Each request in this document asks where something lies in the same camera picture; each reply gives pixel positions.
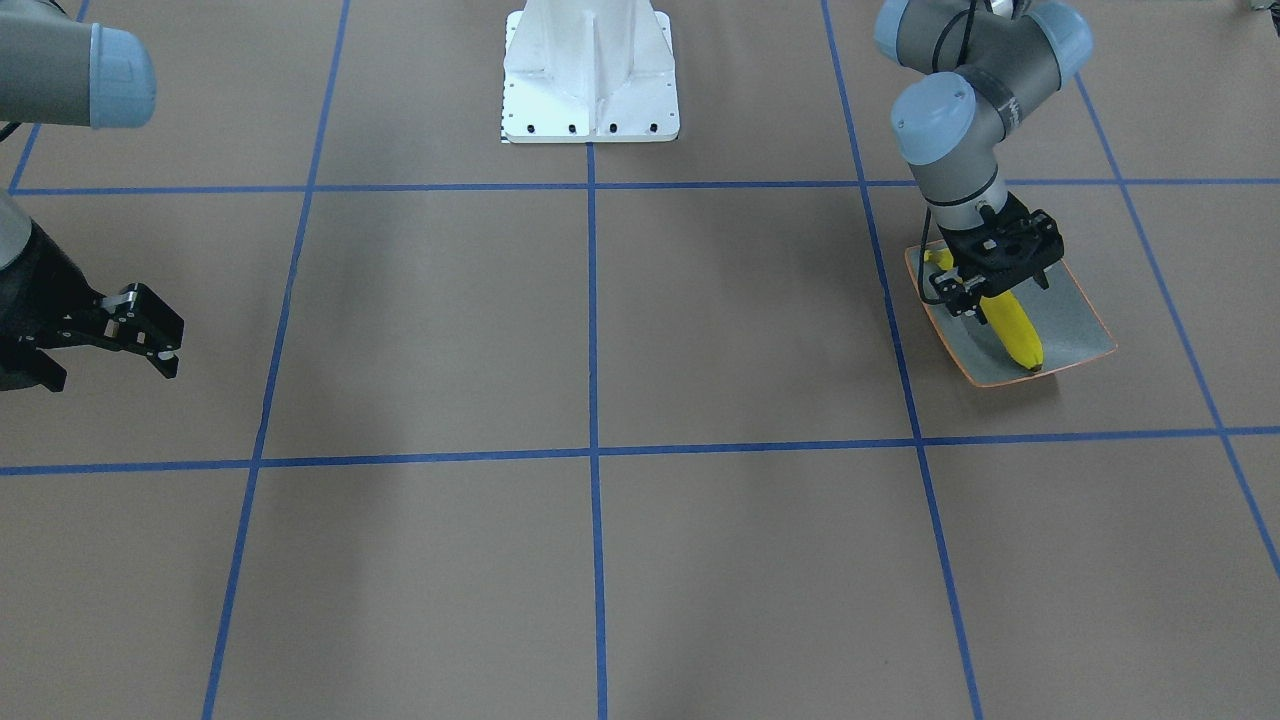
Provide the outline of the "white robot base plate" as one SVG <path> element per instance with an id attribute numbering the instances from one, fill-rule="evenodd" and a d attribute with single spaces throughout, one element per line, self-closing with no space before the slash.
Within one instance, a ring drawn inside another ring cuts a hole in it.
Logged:
<path id="1" fill-rule="evenodd" d="M 506 17 L 507 143 L 664 143 L 681 132 L 672 23 L 649 1 L 527 1 Z"/>

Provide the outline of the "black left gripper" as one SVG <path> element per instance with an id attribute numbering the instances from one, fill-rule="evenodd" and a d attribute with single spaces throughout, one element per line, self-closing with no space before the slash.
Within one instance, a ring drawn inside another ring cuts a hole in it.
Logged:
<path id="1" fill-rule="evenodd" d="M 998 296 L 1033 277 L 1041 279 L 1064 259 L 1059 223 L 1015 195 L 1000 211 L 982 211 L 979 225 L 943 228 L 941 234 L 966 291 L 978 296 Z"/>

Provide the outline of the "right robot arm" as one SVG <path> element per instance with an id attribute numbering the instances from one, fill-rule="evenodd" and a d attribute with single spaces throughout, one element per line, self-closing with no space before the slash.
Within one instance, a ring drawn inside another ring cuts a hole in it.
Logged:
<path id="1" fill-rule="evenodd" d="M 157 81 L 133 33 L 72 18 L 55 1 L 1 5 L 3 133 L 23 124 L 140 128 Z M 179 372 L 186 323 L 142 283 L 102 293 L 9 193 L 1 201 L 1 384 L 60 392 L 67 370 L 50 351 L 92 346 Z"/>

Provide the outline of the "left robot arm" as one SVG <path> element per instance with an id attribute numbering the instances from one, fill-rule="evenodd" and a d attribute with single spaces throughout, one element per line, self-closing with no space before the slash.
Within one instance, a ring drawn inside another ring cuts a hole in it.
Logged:
<path id="1" fill-rule="evenodd" d="M 1083 14 L 1060 1 L 1011 17 L 983 1 L 886 1 L 874 37 L 920 74 L 890 123 L 968 293 L 1042 275 L 1064 255 L 1061 234 L 1009 190 L 995 150 L 1091 59 Z"/>

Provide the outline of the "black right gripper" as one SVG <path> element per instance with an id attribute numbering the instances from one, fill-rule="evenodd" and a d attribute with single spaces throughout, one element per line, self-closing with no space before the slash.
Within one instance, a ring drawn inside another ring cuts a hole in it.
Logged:
<path id="1" fill-rule="evenodd" d="M 99 309 L 109 348 L 145 357 L 164 378 L 175 379 L 184 319 L 145 283 L 105 297 L 38 223 L 29 224 L 26 246 L 1 273 L 1 389 L 40 386 L 61 392 L 67 370 L 44 350 L 50 340 L 61 345 L 67 316 Z"/>

